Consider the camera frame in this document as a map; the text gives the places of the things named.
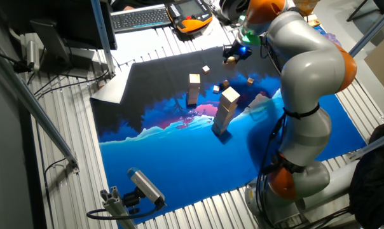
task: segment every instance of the monitor stand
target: monitor stand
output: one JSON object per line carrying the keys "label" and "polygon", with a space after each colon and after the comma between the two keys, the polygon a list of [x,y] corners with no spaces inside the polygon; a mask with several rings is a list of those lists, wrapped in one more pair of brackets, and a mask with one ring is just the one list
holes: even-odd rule
{"label": "monitor stand", "polygon": [[49,20],[31,20],[31,25],[46,48],[40,71],[87,78],[93,69],[97,76],[108,70],[107,64],[93,60],[95,51],[66,47],[55,29],[55,23]]}

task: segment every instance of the computer monitor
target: computer monitor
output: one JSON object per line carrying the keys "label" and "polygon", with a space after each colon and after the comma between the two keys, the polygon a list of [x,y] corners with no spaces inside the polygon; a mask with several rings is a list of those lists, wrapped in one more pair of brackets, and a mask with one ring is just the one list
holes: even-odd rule
{"label": "computer monitor", "polygon": [[[115,50],[108,0],[100,0],[100,7]],[[79,48],[103,49],[91,0],[0,0],[0,11],[17,34],[38,34],[46,48],[41,71],[86,77],[94,52]]]}

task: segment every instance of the metal table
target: metal table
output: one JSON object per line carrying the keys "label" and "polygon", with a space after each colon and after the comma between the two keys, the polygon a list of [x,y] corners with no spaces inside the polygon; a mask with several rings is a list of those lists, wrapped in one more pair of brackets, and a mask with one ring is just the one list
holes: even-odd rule
{"label": "metal table", "polygon": [[[228,45],[234,41],[236,31],[229,31],[230,28],[222,27],[216,19],[211,26],[213,31],[209,35],[189,36],[186,41],[180,41],[169,27],[150,29],[147,32],[156,34],[163,46],[135,56],[133,61],[121,66],[121,71],[126,72],[134,62],[195,52],[211,46]],[[116,38],[125,39],[126,36],[129,35],[117,34]],[[137,40],[128,42],[134,46],[143,45],[138,44]],[[103,51],[97,52],[97,58],[99,61],[106,62]],[[88,77],[94,79],[97,76],[89,73]],[[33,80],[30,89],[36,92],[50,79],[52,76],[41,75]],[[84,80],[60,76],[46,88],[81,81]],[[83,83],[53,91],[39,99],[41,106],[73,150],[80,166],[80,173],[74,174],[72,171],[66,170],[67,162],[64,161],[52,167],[46,177],[40,174],[48,228],[53,228],[52,221],[55,228],[117,228],[115,221],[96,221],[86,218],[87,211],[102,208],[99,191],[109,189],[89,102],[89,98],[96,91],[96,83]],[[364,87],[354,81],[346,90],[337,93],[337,97],[361,136],[368,141],[374,128],[383,123],[383,120],[379,111],[374,108],[373,100],[370,100],[365,94]],[[44,133],[44,130],[36,124],[33,117],[32,123],[39,170],[44,170],[49,164],[63,159],[64,156]],[[334,171],[346,165],[346,161],[345,156],[339,156],[324,163],[328,169]],[[45,191],[45,178],[49,189],[49,203]],[[159,229],[256,228],[256,222],[244,202],[244,189],[245,187],[241,187],[207,198],[139,224],[138,227]],[[339,205],[344,205],[346,197],[340,197],[335,201],[340,203]],[[325,216],[333,210],[333,206],[323,205],[314,212],[309,212],[309,217]],[[289,225],[296,223],[298,223],[296,218],[289,221]]]}

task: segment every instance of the keyboard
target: keyboard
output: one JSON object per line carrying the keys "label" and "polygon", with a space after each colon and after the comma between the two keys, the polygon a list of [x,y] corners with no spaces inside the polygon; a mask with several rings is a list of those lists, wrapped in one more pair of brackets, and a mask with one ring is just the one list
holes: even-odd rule
{"label": "keyboard", "polygon": [[164,4],[111,13],[114,33],[163,27],[171,21]]}

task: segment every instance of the black bag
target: black bag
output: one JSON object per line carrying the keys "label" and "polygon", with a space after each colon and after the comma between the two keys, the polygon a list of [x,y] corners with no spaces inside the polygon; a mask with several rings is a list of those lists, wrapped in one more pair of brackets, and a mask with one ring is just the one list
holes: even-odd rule
{"label": "black bag", "polygon": [[[384,136],[378,126],[369,144]],[[350,212],[365,229],[384,225],[384,145],[364,155],[356,166],[349,190]]]}

